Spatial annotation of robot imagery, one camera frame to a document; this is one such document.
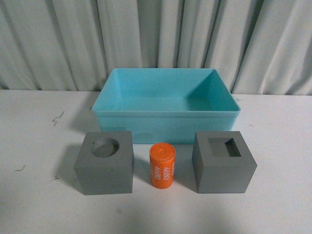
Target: orange roll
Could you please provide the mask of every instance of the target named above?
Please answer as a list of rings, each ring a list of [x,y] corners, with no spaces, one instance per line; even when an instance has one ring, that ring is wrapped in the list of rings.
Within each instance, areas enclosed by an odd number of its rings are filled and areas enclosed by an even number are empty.
[[[169,188],[174,181],[176,150],[168,143],[150,148],[151,182],[155,188]]]

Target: teal plastic bin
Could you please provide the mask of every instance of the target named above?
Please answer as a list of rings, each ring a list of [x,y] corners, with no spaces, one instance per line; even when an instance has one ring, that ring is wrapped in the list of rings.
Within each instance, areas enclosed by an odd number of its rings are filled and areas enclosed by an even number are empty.
[[[193,144],[196,131],[229,131],[240,108],[214,69],[118,68],[92,110],[102,131],[133,143]]]

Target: white table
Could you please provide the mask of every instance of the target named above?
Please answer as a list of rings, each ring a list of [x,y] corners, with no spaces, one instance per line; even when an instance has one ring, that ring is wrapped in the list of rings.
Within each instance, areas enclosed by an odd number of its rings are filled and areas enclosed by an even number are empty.
[[[133,193],[84,196],[73,165],[99,131],[97,95],[0,91],[0,233],[312,233],[312,97],[235,95],[258,164],[244,194],[197,194],[192,145],[175,145],[175,182],[156,189],[151,145],[134,145]]]

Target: curtain fold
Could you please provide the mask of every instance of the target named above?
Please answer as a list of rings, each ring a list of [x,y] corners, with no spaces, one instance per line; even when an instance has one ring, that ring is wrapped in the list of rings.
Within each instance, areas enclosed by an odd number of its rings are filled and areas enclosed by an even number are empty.
[[[312,1],[0,1],[0,88],[100,90],[114,68],[215,68],[236,94],[312,95]]]

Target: gray cube with round hole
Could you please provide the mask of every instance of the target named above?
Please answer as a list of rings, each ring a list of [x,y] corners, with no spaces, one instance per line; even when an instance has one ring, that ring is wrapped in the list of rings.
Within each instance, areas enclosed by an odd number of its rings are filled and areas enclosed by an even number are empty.
[[[132,193],[131,132],[87,133],[74,170],[84,195]]]

